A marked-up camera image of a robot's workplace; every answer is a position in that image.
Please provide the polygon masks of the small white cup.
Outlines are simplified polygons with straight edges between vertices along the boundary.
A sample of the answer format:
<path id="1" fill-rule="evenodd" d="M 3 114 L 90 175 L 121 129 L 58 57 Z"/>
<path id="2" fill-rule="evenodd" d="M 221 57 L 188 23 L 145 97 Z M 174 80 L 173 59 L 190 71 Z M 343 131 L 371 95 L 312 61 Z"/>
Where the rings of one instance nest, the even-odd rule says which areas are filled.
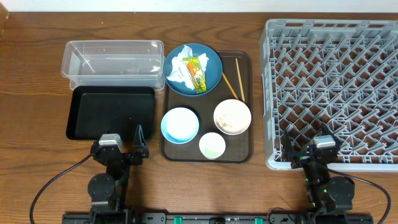
<path id="1" fill-rule="evenodd" d="M 206 133 L 199 141 L 200 152 L 210 160 L 222 156 L 226 150 L 224 138 L 218 133 Z"/>

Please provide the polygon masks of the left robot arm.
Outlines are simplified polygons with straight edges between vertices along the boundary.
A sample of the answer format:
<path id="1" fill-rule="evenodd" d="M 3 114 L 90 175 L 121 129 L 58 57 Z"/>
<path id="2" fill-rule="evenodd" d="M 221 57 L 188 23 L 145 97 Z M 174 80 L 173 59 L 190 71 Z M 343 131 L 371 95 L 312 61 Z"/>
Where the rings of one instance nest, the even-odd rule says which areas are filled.
<path id="1" fill-rule="evenodd" d="M 91 210 L 88 223 L 136 224 L 140 215 L 125 204 L 130 168 L 142 164 L 149 157 L 141 125 L 137 125 L 133 153 L 121 152 L 123 142 L 118 134 L 103 134 L 91 147 L 93 159 L 106 167 L 106 172 L 95 175 L 88 184 Z"/>

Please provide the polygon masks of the green snack wrapper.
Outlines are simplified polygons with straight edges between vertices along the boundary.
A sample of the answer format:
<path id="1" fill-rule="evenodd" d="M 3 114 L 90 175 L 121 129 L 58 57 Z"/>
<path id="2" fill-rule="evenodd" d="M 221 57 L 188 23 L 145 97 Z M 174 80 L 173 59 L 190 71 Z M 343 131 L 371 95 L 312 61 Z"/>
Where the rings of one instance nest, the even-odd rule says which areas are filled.
<path id="1" fill-rule="evenodd" d="M 197 93 L 206 92 L 206 76 L 204 71 L 201 69 L 198 57 L 186 57 L 183 58 L 183 62 L 190 72 L 190 78 Z"/>

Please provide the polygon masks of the light blue bowl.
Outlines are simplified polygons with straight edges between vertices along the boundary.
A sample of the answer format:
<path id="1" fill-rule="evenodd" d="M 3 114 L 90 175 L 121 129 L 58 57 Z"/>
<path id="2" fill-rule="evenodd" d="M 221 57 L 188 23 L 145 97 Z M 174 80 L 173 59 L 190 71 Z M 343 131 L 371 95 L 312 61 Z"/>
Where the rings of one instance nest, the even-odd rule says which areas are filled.
<path id="1" fill-rule="evenodd" d="M 194 139 L 199 126 L 197 115 L 184 107 L 166 112 L 160 125 L 163 137 L 173 144 L 185 144 Z"/>

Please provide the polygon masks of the white pink bowl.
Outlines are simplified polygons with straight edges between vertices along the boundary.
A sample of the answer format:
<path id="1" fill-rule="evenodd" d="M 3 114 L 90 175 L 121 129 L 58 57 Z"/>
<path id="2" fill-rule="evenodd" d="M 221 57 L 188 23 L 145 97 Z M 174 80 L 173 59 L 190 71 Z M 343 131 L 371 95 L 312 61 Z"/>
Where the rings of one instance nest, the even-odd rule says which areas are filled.
<path id="1" fill-rule="evenodd" d="M 235 99 L 219 103 L 213 113 L 216 127 L 228 135 L 238 135 L 250 127 L 251 111 L 242 101 Z"/>

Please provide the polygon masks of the white napkin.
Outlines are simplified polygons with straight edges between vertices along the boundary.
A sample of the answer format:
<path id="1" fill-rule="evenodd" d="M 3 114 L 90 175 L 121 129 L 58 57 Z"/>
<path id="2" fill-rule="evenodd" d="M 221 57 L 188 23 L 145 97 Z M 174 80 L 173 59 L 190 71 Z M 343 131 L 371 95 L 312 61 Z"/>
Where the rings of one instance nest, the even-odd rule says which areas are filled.
<path id="1" fill-rule="evenodd" d="M 190 78 L 190 72 L 188 71 L 188 68 L 183 62 L 183 58 L 186 57 L 194 57 L 194 56 L 193 56 L 193 50 L 189 46 L 184 45 L 182 51 L 172 59 L 172 71 L 170 75 L 167 77 L 167 80 L 171 82 L 184 83 L 188 89 L 196 91 Z M 209 58 L 207 57 L 206 53 L 203 53 L 197 57 L 200 61 L 201 69 L 205 73 Z"/>

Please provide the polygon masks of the rice food waste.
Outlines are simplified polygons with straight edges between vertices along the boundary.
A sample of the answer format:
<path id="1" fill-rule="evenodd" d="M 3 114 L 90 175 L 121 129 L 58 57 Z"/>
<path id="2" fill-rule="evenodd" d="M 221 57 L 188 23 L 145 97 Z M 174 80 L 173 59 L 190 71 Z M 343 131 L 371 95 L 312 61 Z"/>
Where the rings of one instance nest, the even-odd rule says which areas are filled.
<path id="1" fill-rule="evenodd" d="M 242 112 L 227 111 L 219 115 L 216 119 L 216 123 L 226 133 L 240 133 L 244 131 L 248 126 L 248 119 Z"/>

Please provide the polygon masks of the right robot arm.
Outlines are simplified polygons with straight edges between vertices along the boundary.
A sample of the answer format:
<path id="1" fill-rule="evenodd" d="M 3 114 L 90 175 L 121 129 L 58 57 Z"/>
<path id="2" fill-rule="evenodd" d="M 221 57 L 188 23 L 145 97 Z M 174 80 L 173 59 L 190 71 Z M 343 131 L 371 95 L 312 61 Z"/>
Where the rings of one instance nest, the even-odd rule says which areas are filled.
<path id="1" fill-rule="evenodd" d="M 296 151 L 288 131 L 284 131 L 282 158 L 290 161 L 292 169 L 302 168 L 306 176 L 309 201 L 302 223 L 348 223 L 346 212 L 353 208 L 354 181 L 349 177 L 331 177 L 327 165 L 338 157 L 341 141 L 322 124 L 322 135 L 313 138 L 306 149 Z"/>

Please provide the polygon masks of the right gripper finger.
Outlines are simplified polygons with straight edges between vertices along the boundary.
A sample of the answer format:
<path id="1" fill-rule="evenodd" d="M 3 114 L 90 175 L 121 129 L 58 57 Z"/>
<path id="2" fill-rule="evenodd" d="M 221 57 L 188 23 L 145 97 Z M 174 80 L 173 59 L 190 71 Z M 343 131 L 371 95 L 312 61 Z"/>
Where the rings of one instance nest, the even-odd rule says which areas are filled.
<path id="1" fill-rule="evenodd" d="M 284 151 L 283 151 L 284 156 L 293 156 L 294 155 L 294 149 L 290 140 L 290 136 L 287 132 L 287 130 L 284 130 Z"/>
<path id="2" fill-rule="evenodd" d="M 342 142 L 332 133 L 332 131 L 330 130 L 328 125 L 326 125 L 325 123 L 322 123 L 321 131 L 322 131 L 323 136 L 329 136 L 330 138 L 332 138 L 334 140 L 335 146 L 342 145 Z"/>

